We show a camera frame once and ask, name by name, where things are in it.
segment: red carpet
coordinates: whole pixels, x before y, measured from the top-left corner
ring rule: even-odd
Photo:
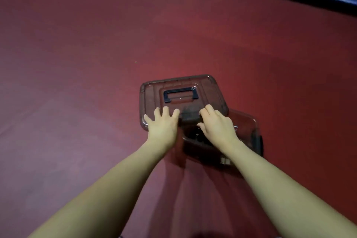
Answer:
[[[270,162],[357,223],[356,18],[285,0],[0,1],[4,237],[142,144],[141,83],[206,73],[257,117]],[[125,238],[276,235],[242,179],[170,157]]]

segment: person's right hand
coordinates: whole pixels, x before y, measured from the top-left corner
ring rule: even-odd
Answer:
[[[201,128],[207,139],[220,151],[230,147],[234,142],[240,141],[233,127],[230,118],[225,117],[218,110],[214,110],[208,104],[200,110],[203,123],[197,124]]]

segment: person's left hand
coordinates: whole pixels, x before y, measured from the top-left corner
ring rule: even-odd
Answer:
[[[149,126],[149,136],[147,141],[163,147],[164,152],[172,148],[176,141],[177,123],[180,115],[180,110],[175,109],[172,117],[168,112],[168,107],[163,107],[163,115],[160,114],[160,109],[157,107],[154,111],[155,121],[150,119],[148,115],[144,115],[144,119]]]

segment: finger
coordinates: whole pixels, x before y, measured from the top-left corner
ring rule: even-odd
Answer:
[[[178,120],[178,117],[180,116],[180,110],[179,109],[175,109],[172,113],[172,117],[175,119],[175,120]]]
[[[205,126],[205,124],[203,122],[197,123],[197,126],[199,128],[201,128],[203,134],[205,134],[205,135],[207,134],[206,126]]]
[[[161,118],[161,114],[160,114],[160,109],[157,107],[154,110],[154,116],[155,116],[155,120],[158,120]]]
[[[224,117],[223,114],[221,112],[219,112],[219,110],[215,110],[215,112],[217,113],[218,116]]]
[[[149,116],[146,114],[144,115],[144,119],[148,125],[152,123],[152,119],[150,119]]]
[[[210,104],[206,105],[205,109],[207,110],[208,114],[210,114],[210,115],[215,112],[212,105],[210,105]]]
[[[168,113],[168,106],[163,107],[163,117],[168,117],[170,114]]]
[[[205,119],[208,119],[208,117],[210,116],[207,112],[207,109],[203,108],[199,111],[199,114],[201,115],[201,117],[203,118],[203,122],[205,122]]]

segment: forearm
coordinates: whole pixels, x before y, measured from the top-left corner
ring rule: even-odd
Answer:
[[[146,142],[65,205],[30,237],[118,237],[163,149]]]
[[[352,222],[242,142],[223,150],[284,238],[357,236]]]

